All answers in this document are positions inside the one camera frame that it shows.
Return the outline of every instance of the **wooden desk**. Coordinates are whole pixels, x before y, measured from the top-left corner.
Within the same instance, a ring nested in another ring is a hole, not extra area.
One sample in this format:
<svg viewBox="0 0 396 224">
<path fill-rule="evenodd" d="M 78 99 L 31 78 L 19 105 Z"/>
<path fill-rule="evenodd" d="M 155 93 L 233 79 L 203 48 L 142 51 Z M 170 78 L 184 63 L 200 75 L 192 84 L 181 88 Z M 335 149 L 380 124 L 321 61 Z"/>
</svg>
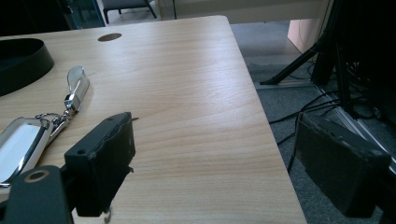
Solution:
<svg viewBox="0 0 396 224">
<path fill-rule="evenodd" d="M 111 33 L 122 37 L 97 41 Z M 225 17 L 25 36 L 42 39 L 55 65 L 0 97 L 0 131 L 17 117 L 63 112 L 73 66 L 91 81 L 82 110 L 39 165 L 62 166 L 64 153 L 109 116 L 139 118 L 134 174 L 114 199 L 111 223 L 305 223 Z"/>
</svg>

